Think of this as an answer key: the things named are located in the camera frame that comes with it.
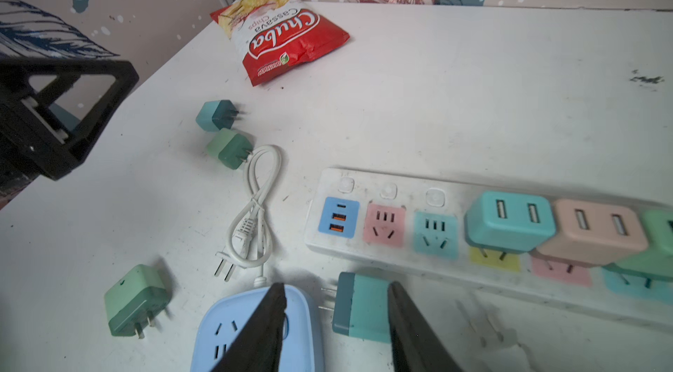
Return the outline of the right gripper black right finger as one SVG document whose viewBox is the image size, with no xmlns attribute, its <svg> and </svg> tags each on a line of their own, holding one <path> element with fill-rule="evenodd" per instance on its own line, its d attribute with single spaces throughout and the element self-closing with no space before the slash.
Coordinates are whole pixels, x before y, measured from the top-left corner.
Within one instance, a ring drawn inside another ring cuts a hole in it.
<svg viewBox="0 0 673 372">
<path fill-rule="evenodd" d="M 400 282 L 387 288 L 394 371 L 462 371 Z"/>
</svg>

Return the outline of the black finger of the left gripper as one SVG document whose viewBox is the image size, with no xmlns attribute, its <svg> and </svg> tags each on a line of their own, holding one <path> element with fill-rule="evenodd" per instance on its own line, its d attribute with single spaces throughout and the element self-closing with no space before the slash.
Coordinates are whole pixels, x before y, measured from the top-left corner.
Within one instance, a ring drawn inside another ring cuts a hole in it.
<svg viewBox="0 0 673 372">
<path fill-rule="evenodd" d="M 111 85 L 81 120 L 56 101 L 84 76 Z M 80 58 L 1 60 L 1 179 L 61 179 L 82 165 L 138 82 L 129 61 Z"/>
</svg>

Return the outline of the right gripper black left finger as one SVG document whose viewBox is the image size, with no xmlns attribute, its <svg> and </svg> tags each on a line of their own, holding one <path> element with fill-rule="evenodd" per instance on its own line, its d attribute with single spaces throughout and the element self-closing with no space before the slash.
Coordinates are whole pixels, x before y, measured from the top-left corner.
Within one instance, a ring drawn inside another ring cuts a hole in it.
<svg viewBox="0 0 673 372">
<path fill-rule="evenodd" d="M 286 308 L 285 285 L 272 284 L 212 371 L 277 372 L 280 368 Z"/>
</svg>

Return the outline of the teal plug adapter pair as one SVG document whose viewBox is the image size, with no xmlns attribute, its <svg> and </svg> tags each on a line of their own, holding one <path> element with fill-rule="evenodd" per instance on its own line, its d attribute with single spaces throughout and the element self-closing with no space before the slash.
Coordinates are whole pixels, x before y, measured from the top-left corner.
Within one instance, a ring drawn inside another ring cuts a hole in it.
<svg viewBox="0 0 673 372">
<path fill-rule="evenodd" d="M 388 288 L 391 282 L 378 277 L 343 271 L 338 282 L 322 287 L 322 293 L 333 306 L 331 331 L 370 342 L 391 343 L 388 315 Z"/>
<path fill-rule="evenodd" d="M 486 191 L 467 210 L 464 229 L 473 247 L 523 254 L 550 240 L 557 224 L 542 196 Z"/>
</svg>

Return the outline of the pink plug adapter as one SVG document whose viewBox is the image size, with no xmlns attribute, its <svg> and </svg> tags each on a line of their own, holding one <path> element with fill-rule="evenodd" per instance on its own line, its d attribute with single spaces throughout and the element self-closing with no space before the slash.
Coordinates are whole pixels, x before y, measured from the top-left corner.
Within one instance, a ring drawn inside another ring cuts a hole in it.
<svg viewBox="0 0 673 372">
<path fill-rule="evenodd" d="M 642 253 L 650 242 L 633 209 L 585 200 L 552 203 L 557 232 L 530 254 L 546 267 L 553 263 L 571 274 L 577 268 L 603 267 Z"/>
</svg>

